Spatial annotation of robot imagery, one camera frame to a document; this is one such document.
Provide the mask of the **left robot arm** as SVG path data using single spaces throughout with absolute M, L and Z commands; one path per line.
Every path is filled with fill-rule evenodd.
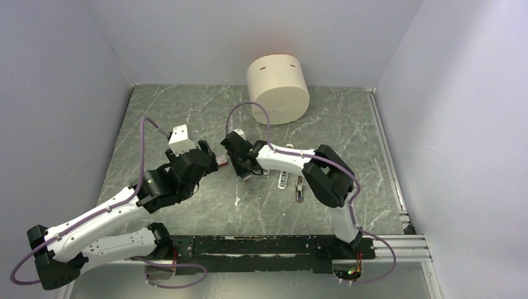
M 218 170 L 216 155 L 206 140 L 176 155 L 167 149 L 168 163 L 145 171 L 102 205 L 55 227 L 36 225 L 27 236 L 44 290 L 69 284 L 80 274 L 118 259 L 173 257 L 176 249 L 164 224 L 153 222 L 136 232 L 107 234 L 134 219 L 179 204 L 192 197 L 200 180 Z

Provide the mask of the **small beige stapler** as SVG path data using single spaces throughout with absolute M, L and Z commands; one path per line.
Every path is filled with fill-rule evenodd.
M 304 201 L 303 183 L 304 183 L 304 177 L 298 176 L 297 182 L 295 185 L 295 196 L 296 196 L 297 203 L 302 203 Z

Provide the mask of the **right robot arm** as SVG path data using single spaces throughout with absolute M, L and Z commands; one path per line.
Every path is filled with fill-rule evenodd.
M 304 178 L 315 198 L 331 211 L 336 250 L 350 258 L 360 249 L 362 232 L 353 211 L 353 200 L 361 186 L 350 167 L 328 145 L 316 149 L 291 149 L 266 141 L 247 141 L 231 131 L 221 141 L 237 176 L 260 176 L 264 171 L 281 171 Z

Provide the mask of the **red white staple box sleeve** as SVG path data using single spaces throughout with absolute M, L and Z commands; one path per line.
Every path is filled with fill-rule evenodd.
M 216 157 L 216 162 L 217 164 L 219 165 L 219 167 L 224 167 L 224 166 L 227 166 L 229 164 L 229 161 L 226 157 L 226 155 L 222 154 L 222 155 L 219 155 Z

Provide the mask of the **long white stapler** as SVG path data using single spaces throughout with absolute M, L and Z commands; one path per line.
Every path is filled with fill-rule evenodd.
M 288 175 L 289 175 L 289 172 L 287 172 L 287 171 L 281 171 L 280 172 L 280 177 L 279 177 L 279 180 L 278 180 L 278 188 L 279 189 L 286 189 L 287 182 L 288 182 Z

